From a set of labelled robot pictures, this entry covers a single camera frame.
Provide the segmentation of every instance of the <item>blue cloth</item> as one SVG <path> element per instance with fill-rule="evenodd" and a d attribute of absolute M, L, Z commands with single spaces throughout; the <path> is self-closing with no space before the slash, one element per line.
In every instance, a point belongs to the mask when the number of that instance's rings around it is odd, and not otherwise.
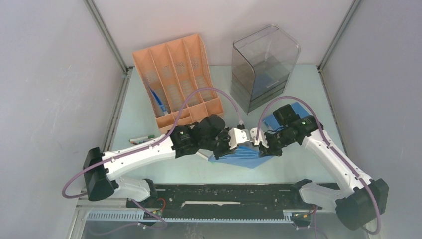
<path fill-rule="evenodd" d="M 292 105 L 293 110 L 301 117 L 308 116 L 309 113 L 299 104 L 299 102 L 295 102 Z M 270 129 L 276 130 L 280 128 L 280 125 L 277 123 L 276 118 L 273 114 L 266 116 L 262 122 Z M 215 157 L 212 155 L 208 157 L 208 162 L 216 162 L 216 163 L 227 163 L 231 165 L 237 165 L 240 167 L 246 168 L 256 168 L 259 165 L 265 163 L 266 161 L 270 160 L 273 156 L 265 156 L 259 157 L 259 152 L 255 151 L 251 148 L 240 146 L 234 152 L 234 154 L 229 154 L 224 157 L 221 157 L 219 160 L 216 160 Z"/>
<path fill-rule="evenodd" d="M 239 146 L 234 154 L 229 154 L 216 160 L 212 155 L 208 158 L 208 162 L 227 163 L 246 168 L 256 168 L 259 165 L 270 160 L 273 156 L 259 157 L 259 152 L 248 147 Z"/>

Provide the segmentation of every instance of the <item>blue object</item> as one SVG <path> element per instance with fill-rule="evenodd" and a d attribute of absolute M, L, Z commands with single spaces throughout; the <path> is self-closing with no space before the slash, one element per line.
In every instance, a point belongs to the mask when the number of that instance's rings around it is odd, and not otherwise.
<path fill-rule="evenodd" d="M 152 95 L 154 96 L 155 101 L 157 102 L 157 104 L 158 104 L 158 106 L 160 107 L 160 109 L 163 111 L 163 113 L 164 113 L 165 115 L 167 115 L 167 114 L 168 114 L 167 109 L 166 109 L 165 105 L 163 104 L 163 102 L 161 101 L 161 99 L 158 97 L 158 95 L 155 93 L 155 91 L 153 91 L 153 90 L 151 89 L 151 87 L 149 87 L 149 90 L 151 91 Z"/>
<path fill-rule="evenodd" d="M 252 90 L 252 99 L 262 95 L 268 91 L 267 86 L 272 86 L 278 81 L 274 81 L 267 73 L 259 74 L 255 78 L 255 83 Z"/>
<path fill-rule="evenodd" d="M 308 116 L 309 113 L 302 107 L 301 104 L 299 104 L 299 102 L 294 102 L 293 104 L 291 104 L 293 110 L 299 115 L 299 117 L 303 118 L 305 116 Z M 283 127 L 280 126 L 276 120 L 276 118 L 274 117 L 273 114 L 270 114 L 268 116 L 266 116 L 262 122 L 268 127 L 269 130 L 282 130 Z"/>
<path fill-rule="evenodd" d="M 308 116 L 309 113 L 302 107 L 299 102 L 295 102 L 291 104 L 293 110 L 301 117 Z M 270 129 L 270 130 L 277 130 L 282 129 L 280 125 L 277 123 L 276 118 L 273 114 L 266 116 L 262 122 Z M 217 162 L 217 163 L 227 163 L 231 165 L 237 165 L 245 168 L 256 168 L 259 165 L 265 163 L 266 161 L 270 160 L 273 156 L 265 156 L 260 158 L 259 152 L 250 149 L 248 147 L 240 146 L 236 149 L 234 154 L 229 154 L 224 157 L 221 157 L 219 160 L 216 160 L 215 157 L 212 155 L 208 157 L 208 162 Z"/>
<path fill-rule="evenodd" d="M 234 151 L 234 154 L 223 156 L 219 160 L 216 160 L 212 155 L 208 158 L 208 162 L 227 163 L 252 169 L 265 163 L 272 157 L 273 156 L 265 156 L 260 158 L 259 152 L 245 146 L 239 146 L 239 148 Z"/>

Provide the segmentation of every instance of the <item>wire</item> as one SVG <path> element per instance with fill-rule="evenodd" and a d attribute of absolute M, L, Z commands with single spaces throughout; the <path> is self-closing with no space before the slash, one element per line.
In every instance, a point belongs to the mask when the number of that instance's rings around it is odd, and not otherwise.
<path fill-rule="evenodd" d="M 296 230 L 302 230 L 302 229 L 314 229 L 314 235 L 315 238 L 318 239 L 317 237 L 317 232 L 319 232 L 320 234 L 322 234 L 326 239 L 328 239 L 327 234 L 325 234 L 325 232 L 317 227 L 317 223 L 316 223 L 316 214 L 317 214 L 317 209 L 318 206 L 316 205 L 312 205 L 312 209 L 314 209 L 314 211 L 312 212 L 312 216 L 313 216 L 313 221 L 314 221 L 314 226 L 307 226 L 307 227 L 298 227 L 295 223 L 292 223 L 291 225 L 293 225 L 294 227 L 296 227 Z"/>
<path fill-rule="evenodd" d="M 141 210 L 143 210 L 145 213 L 147 213 L 147 214 L 149 214 L 149 215 L 151 215 L 152 217 L 154 217 L 154 218 L 156 218 L 157 220 L 160 220 L 160 221 L 162 221 L 162 222 L 164 222 L 164 226 L 162 226 L 162 227 L 152 227 L 152 226 L 148 226 L 148 225 L 145 225 L 145 224 L 142 224 L 142 223 L 140 223 L 140 222 L 136 222 L 136 223 L 128 223 L 128 224 L 125 224 L 125 225 L 123 225 L 123 226 L 121 226 L 121 227 L 118 227 L 118 228 L 116 228 L 116 229 L 113 229 L 113 230 L 111 230 L 111 231 L 108 231 L 108 232 L 105 232 L 105 233 L 96 233 L 96 232 L 93 232 L 91 229 L 88 229 L 89 230 L 89 232 L 91 233 L 91 234 L 93 234 L 93 235 L 95 235 L 95 236 L 105 236 L 105 235 L 108 235 L 108 234 L 112 234 L 112 233 L 114 233 L 114 232 L 117 232 L 117 231 L 119 231 L 119 230 L 121 230 L 121 229 L 123 229 L 123 228 L 126 228 L 126 227 L 131 227 L 131 226 L 140 226 L 140 225 L 143 225 L 143 227 L 144 228 L 152 228 L 152 229 L 160 229 L 160 230 L 162 230 L 162 229 L 164 229 L 164 228 L 166 228 L 167 227 L 167 222 L 164 220 L 164 219 L 162 219 L 161 217 L 159 217 L 159 216 L 157 216 L 157 215 L 155 215 L 155 214 L 153 214 L 152 212 L 150 212 L 150 211 L 148 211 L 148 210 L 146 210 L 146 208 L 144 208 L 143 206 L 141 206 L 137 201 L 135 201 L 134 199 L 131 199 L 132 200 L 132 202 L 137 206 L 137 207 L 139 207 Z"/>
<path fill-rule="evenodd" d="M 163 201 L 163 207 L 160 209 L 161 212 L 163 212 L 164 209 L 166 208 L 166 200 L 164 200 L 164 198 L 159 198 L 157 201 L 159 201 L 159 200 Z"/>
<path fill-rule="evenodd" d="M 195 93 L 197 93 L 197 92 L 200 92 L 200 91 L 205 91 L 205 90 L 212 90 L 212 91 L 217 91 L 217 92 L 219 92 L 219 93 L 221 93 L 222 95 L 224 95 L 224 96 L 226 96 L 229 100 L 230 100 L 230 102 L 233 104 L 233 106 L 234 106 L 234 108 L 236 109 L 236 112 L 237 112 L 237 116 L 239 117 L 239 124 L 240 125 L 242 125 L 243 124 L 243 120 L 242 120 L 242 116 L 240 115 L 240 112 L 239 112 L 239 108 L 237 107 L 237 105 L 236 105 L 236 102 L 233 100 L 233 98 L 232 97 L 230 97 L 227 93 L 225 93 L 224 91 L 222 91 L 222 90 L 219 90 L 219 89 L 216 89 L 216 88 L 213 88 L 213 87 L 205 87 L 205 88 L 199 88 L 199 89 L 197 89 L 197 90 L 195 90 L 195 91 L 193 91 L 192 93 L 190 93 L 189 95 L 188 95 L 188 97 L 186 97 L 186 99 L 185 99 L 185 101 L 182 103 L 182 106 L 180 107 L 180 110 L 179 110 L 179 113 L 177 114 L 177 117 L 176 117 L 176 119 L 174 120 L 174 123 L 173 123 L 173 126 L 171 127 L 171 129 L 167 132 L 167 134 L 165 134 L 165 136 L 163 137 L 163 138 L 161 138 L 160 140 L 158 140 L 157 142 L 155 142 L 155 143 L 153 143 L 153 144 L 151 144 L 151 145 L 148 145 L 148 146 L 146 146 L 146 147 L 142 147 L 142 148 L 137 148 L 137 149 L 134 149 L 134 150 L 132 150 L 132 151 L 129 151 L 129 152 L 126 152 L 126 153 L 121 153 L 121 154 L 116 154 L 116 156 L 114 156 L 113 158 L 115 159 L 115 160 L 117 160 L 117 159 L 120 159 L 120 158 L 122 158 L 122 157 L 125 157 L 125 156 L 128 156 L 128 155 L 131 155 L 131 154 L 134 154 L 134 153 L 138 153 L 138 152 L 142 152 L 142 151 L 145 151 L 145 150 L 147 150 L 147 149 L 149 149 L 149 147 L 155 147 L 155 146 L 157 146 L 157 145 L 159 145 L 159 144 L 161 144 L 163 141 L 165 141 L 170 135 L 171 135 L 171 133 L 174 131 L 174 129 L 175 129 L 175 127 L 177 126 L 177 121 L 179 121 L 179 118 L 180 118 L 180 116 L 182 115 L 182 109 L 185 107 L 185 105 L 187 104 L 187 102 L 188 102 L 188 100 L 192 97 L 192 96 L 194 96 L 194 94 Z M 79 173 L 77 173 L 75 176 L 73 176 L 66 184 L 65 184 L 65 186 L 63 187 L 63 189 L 62 189 L 62 196 L 63 197 L 65 197 L 65 198 L 69 198 L 69 199 L 71 199 L 71 198 L 79 198 L 79 197 L 82 197 L 82 196 L 85 196 L 85 195 L 87 195 L 88 193 L 80 193 L 80 194 L 77 194 L 77 195 L 68 195 L 68 194 L 66 194 L 66 190 L 67 190 L 67 188 L 73 183 L 73 181 L 75 181 L 77 178 L 79 178 L 81 175 L 83 175 L 84 173 L 86 173 L 86 172 L 88 172 L 88 171 L 90 171 L 91 169 L 93 169 L 93 168 L 96 168 L 96 167 L 98 167 L 98 166 L 101 166 L 101 165 L 103 165 L 103 164 L 106 164 L 106 163 L 108 163 L 108 162 L 111 162 L 111 158 L 110 159 L 106 159 L 106 160 L 103 160 L 103 161 L 101 161 L 101 162 L 98 162 L 98 163 L 96 163 L 96 164 L 93 164 L 93 165 L 91 165 L 91 166 L 89 166 L 89 167 L 87 167 L 87 168 L 85 168 L 85 169 L 83 169 L 81 172 L 79 172 Z"/>
<path fill-rule="evenodd" d="M 313 220 L 314 220 L 314 234 L 315 234 L 315 239 L 318 239 L 318 235 L 317 235 L 317 211 L 318 211 L 318 206 L 314 205 L 314 212 L 312 213 L 313 215 Z"/>
<path fill-rule="evenodd" d="M 197 89 L 197 90 L 195 90 L 195 91 L 193 91 L 192 93 L 190 93 L 189 95 L 188 95 L 188 97 L 186 97 L 186 99 L 185 99 L 185 101 L 182 103 L 182 106 L 180 107 L 180 110 L 179 110 L 179 113 L 177 114 L 177 117 L 176 117 L 176 119 L 175 119 L 175 121 L 174 121 L 174 123 L 173 123 L 173 126 L 171 127 L 171 129 L 167 132 L 167 134 L 163 137 L 163 138 L 161 138 L 160 140 L 158 140 L 157 142 L 155 142 L 155 143 L 153 143 L 153 144 L 151 144 L 151 145 L 148 145 L 148 146 L 146 146 L 146 147 L 143 147 L 143 148 L 139 148 L 139 149 L 135 149 L 135 150 L 132 150 L 132 151 L 130 151 L 130 152 L 127 152 L 127 153 L 122 153 L 122 154 L 116 154 L 116 156 L 115 157 L 113 157 L 115 160 L 117 160 L 117 159 L 119 159 L 119 158 L 122 158 L 122 157 L 125 157 L 125 156 L 128 156 L 128 155 L 131 155 L 131 154 L 134 154 L 134 153 L 137 153 L 137 152 L 142 152 L 142 151 L 145 151 L 145 150 L 147 150 L 147 149 L 149 149 L 149 147 L 151 146 L 151 147 L 155 147 L 155 146 L 157 146 L 157 145 L 159 145 L 161 142 L 163 142 L 164 140 L 166 140 L 170 135 L 171 135 L 171 133 L 174 131 L 174 129 L 175 129 L 175 127 L 177 126 L 177 122 L 179 121 L 179 118 L 180 118 L 180 116 L 181 116 L 181 114 L 182 114 L 182 109 L 185 107 L 185 105 L 187 104 L 187 102 L 188 102 L 188 100 L 195 94 L 195 93 L 197 93 L 197 92 L 200 92 L 200 91 L 204 91 L 204 90 L 212 90 L 212 91 L 217 91 L 217 92 L 219 92 L 219 93 L 221 93 L 222 95 L 224 95 L 224 96 L 226 96 L 229 100 L 230 100 L 230 102 L 233 104 L 233 106 L 234 106 L 234 108 L 236 109 L 236 112 L 237 112 L 237 116 L 239 117 L 239 124 L 240 125 L 243 125 L 243 120 L 242 120 L 242 116 L 240 115 L 240 111 L 239 111 L 239 108 L 237 107 L 237 105 L 236 105 L 236 102 L 233 100 L 233 98 L 231 98 L 227 93 L 225 93 L 224 91 L 222 91 L 222 90 L 219 90 L 219 89 L 216 89 L 216 88 L 212 88 L 212 87 L 205 87 L 205 88 L 199 88 L 199 89 Z M 82 176 L 84 173 L 86 173 L 86 172 L 88 172 L 88 171 L 90 171 L 90 170 L 92 170 L 92 169 L 94 169 L 94 168 L 96 168 L 96 167 L 98 167 L 98 166 L 101 166 L 101 165 L 103 165 L 103 164 L 106 164 L 106 163 L 108 163 L 108 162 L 111 162 L 112 161 L 112 158 L 109 158 L 109 159 L 106 159 L 106 160 L 103 160 L 103 161 L 101 161 L 101 162 L 98 162 L 98 163 L 95 163 L 95 164 L 93 164 L 93 165 L 91 165 L 91 166 L 89 166 L 89 167 L 87 167 L 87 168 L 84 168 L 81 172 L 79 172 L 79 173 L 77 173 L 75 176 L 73 176 L 65 185 L 64 185 L 64 187 L 63 187 L 63 189 L 62 189 L 62 196 L 64 197 L 64 198 L 68 198 L 68 199 L 72 199 L 72 198 L 79 198 L 79 197 L 82 197 L 82 196 L 85 196 L 85 195 L 87 195 L 88 193 L 87 192 L 85 192 L 85 193 L 80 193 L 80 194 L 76 194 L 76 195 L 68 195 L 68 194 L 66 194 L 66 190 L 67 190 L 67 188 L 77 179 L 77 178 L 79 178 L 80 176 Z M 134 204 L 136 204 L 140 209 L 142 209 L 144 212 L 146 212 L 147 214 L 149 214 L 149 215 L 151 215 L 152 217 L 154 217 L 154 218 L 156 218 L 156 219 L 158 219 L 158 220 L 160 220 L 160 221 L 162 221 L 162 222 L 164 222 L 164 224 L 165 224 L 165 226 L 164 227 L 150 227 L 150 226 L 147 226 L 147 225 L 144 225 L 144 227 L 148 227 L 148 228 L 154 228 L 154 229 L 163 229 L 163 228 L 166 228 L 167 227 L 167 222 L 166 221 L 164 221 L 161 217 L 159 217 L 159 216 L 157 216 L 157 215 L 155 215 L 155 214 L 153 214 L 153 213 L 151 213 L 151 212 L 149 212 L 149 211 L 147 211 L 144 207 L 142 207 L 137 201 L 135 201 L 135 200 L 133 200 L 132 199 L 132 201 L 134 202 Z M 125 228 L 125 227 L 129 227 L 129 226 L 134 226 L 134 225 L 139 225 L 140 223 L 130 223 L 130 224 L 126 224 L 126 225 L 123 225 L 123 226 L 121 226 L 121 227 L 119 227 L 119 228 L 116 228 L 116 229 L 114 229 L 114 230 L 112 230 L 112 231 L 109 231 L 109 232 L 106 232 L 106 233 L 102 233 L 102 234 L 97 234 L 97 233 L 94 233 L 94 232 L 91 232 L 91 233 L 93 233 L 94 235 L 97 235 L 97 236 L 103 236 L 103 235 L 107 235 L 107 234 L 111 234 L 111 233 L 114 233 L 114 232 L 116 232 L 116 231 L 118 231 L 118 230 L 120 230 L 120 229 L 122 229 L 122 228 Z"/>
<path fill-rule="evenodd" d="M 314 213 L 315 205 L 312 205 L 311 209 L 309 209 L 308 215 Z"/>
<path fill-rule="evenodd" d="M 283 128 L 282 126 L 280 126 L 280 127 L 278 127 L 276 130 L 267 130 L 267 133 L 268 132 L 273 132 L 273 133 L 276 133 L 279 129 L 281 129 L 281 128 Z"/>
<path fill-rule="evenodd" d="M 265 109 L 264 109 L 264 111 L 262 112 L 262 114 L 261 114 L 261 117 L 259 118 L 259 122 L 258 122 L 258 128 L 257 128 L 257 133 L 256 133 L 256 139 L 259 139 L 259 132 L 260 132 L 260 128 L 261 128 L 261 124 L 262 124 L 262 119 L 264 118 L 264 115 L 266 114 L 266 112 L 267 112 L 267 110 L 268 110 L 268 108 L 270 107 L 270 106 L 272 106 L 275 102 L 277 102 L 277 101 L 279 101 L 279 100 L 282 100 L 282 99 L 292 99 L 292 100 L 296 100 L 296 101 L 298 101 L 298 102 L 300 102 L 300 103 L 302 103 L 306 108 L 308 108 L 308 110 L 311 112 L 311 114 L 314 116 L 314 118 L 315 118 L 315 121 L 316 121 L 316 124 L 317 124 L 317 126 L 318 126 L 318 130 L 319 130 L 319 132 L 320 132 L 320 134 L 321 134 L 321 136 L 322 136 L 322 140 L 326 143 L 326 145 L 334 152 L 334 154 L 335 155 L 337 155 L 339 158 L 340 158 L 340 160 L 344 163 L 344 164 L 346 164 L 346 166 L 352 171 L 352 173 L 356 176 L 356 178 L 358 178 L 359 179 L 359 181 L 362 183 L 362 185 L 363 185 L 363 187 L 366 189 L 366 191 L 368 192 L 368 194 L 369 194 L 369 197 L 371 198 L 371 201 L 372 201 L 372 205 L 374 206 L 374 209 L 375 209 L 375 215 L 376 215 L 376 218 L 377 218 L 377 228 L 375 229 L 375 231 L 370 231 L 370 230 L 368 230 L 368 229 L 366 229 L 366 228 L 364 228 L 364 227 L 362 227 L 363 228 L 363 230 L 364 231 L 366 231 L 367 233 L 369 233 L 369 234 L 371 234 L 371 235 L 376 235 L 376 234 L 378 234 L 380 231 L 381 231 L 381 214 L 380 214 L 380 210 L 379 210 L 379 208 L 378 208 L 378 204 L 377 204 L 377 200 L 375 200 L 375 196 L 374 196 L 374 194 L 372 193 L 372 191 L 371 191 L 371 189 L 369 188 L 369 186 L 368 186 L 368 184 L 366 184 L 366 182 L 365 182 L 365 180 L 363 180 L 362 178 L 360 178 L 360 175 L 359 175 L 359 173 L 350 165 L 350 163 L 349 162 L 347 162 L 347 160 L 337 151 L 337 149 L 335 149 L 333 146 L 331 146 L 331 144 L 330 144 L 330 142 L 328 141 L 328 139 L 327 139 L 327 137 L 325 136 L 325 134 L 324 134 L 324 132 L 323 132 L 323 130 L 322 130 L 322 126 L 321 126 L 321 123 L 319 122 L 319 120 L 318 120 L 318 117 L 317 117 L 317 115 L 315 114 L 315 112 L 312 110 L 312 108 L 306 103 L 306 102 L 304 102 L 303 100 L 301 100 L 301 99 L 299 99 L 299 98 L 297 98 L 297 97 L 294 97 L 294 96 L 280 96 L 280 97 L 277 97 L 277 98 L 275 98 L 275 99 L 273 99 L 266 107 L 265 107 Z"/>

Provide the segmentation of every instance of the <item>metal frame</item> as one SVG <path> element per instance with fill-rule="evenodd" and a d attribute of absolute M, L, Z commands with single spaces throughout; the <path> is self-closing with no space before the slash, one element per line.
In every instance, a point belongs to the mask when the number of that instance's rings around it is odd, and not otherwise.
<path fill-rule="evenodd" d="M 111 115 L 110 122 L 107 127 L 107 134 L 105 135 L 104 141 L 102 143 L 101 150 L 103 152 L 111 151 L 111 146 L 114 142 L 114 133 L 117 130 L 118 119 L 123 109 L 123 102 L 126 97 L 127 88 L 129 87 L 130 77 L 132 76 L 133 67 L 130 67 L 127 74 L 124 76 L 124 79 L 121 83 L 119 94 L 117 96 L 116 103 L 114 105 L 113 114 Z"/>
<path fill-rule="evenodd" d="M 123 57 L 121 56 L 121 53 L 114 42 L 110 31 L 108 30 L 106 24 L 104 23 L 103 18 L 101 17 L 100 12 L 98 11 L 97 6 L 94 3 L 94 0 L 84 0 L 88 10 L 90 11 L 92 17 L 94 18 L 95 23 L 98 26 L 98 29 L 100 30 L 101 34 L 104 37 L 104 40 L 106 41 L 107 45 L 110 47 L 110 50 L 112 51 L 114 57 L 116 58 L 117 62 L 119 63 L 119 66 L 124 74 L 128 72 L 128 67 L 126 63 L 123 60 Z"/>
<path fill-rule="evenodd" d="M 324 54 L 324 57 L 321 60 L 321 63 L 319 64 L 319 72 L 324 70 L 324 67 L 327 65 L 327 62 L 329 61 L 335 47 L 337 46 L 338 42 L 340 41 L 341 37 L 343 36 L 344 32 L 346 31 L 347 26 L 349 26 L 350 21 L 352 20 L 353 16 L 355 15 L 356 11 L 358 10 L 360 4 L 363 2 L 363 0 L 354 0 L 352 5 L 349 8 L 349 11 L 347 12 L 346 16 L 343 19 L 343 22 L 341 23 L 340 27 L 337 30 L 337 33 L 334 36 L 334 39 L 332 40 L 330 46 L 328 47 L 328 50 Z"/>

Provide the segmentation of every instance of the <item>blue towel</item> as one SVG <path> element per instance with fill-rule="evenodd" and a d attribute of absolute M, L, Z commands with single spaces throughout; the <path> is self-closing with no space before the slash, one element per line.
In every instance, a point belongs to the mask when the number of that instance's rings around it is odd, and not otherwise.
<path fill-rule="evenodd" d="M 214 155 L 208 158 L 208 162 L 227 163 L 246 168 L 256 168 L 270 160 L 273 156 L 259 157 L 259 152 L 245 146 L 239 146 L 234 154 L 229 154 L 216 160 Z"/>

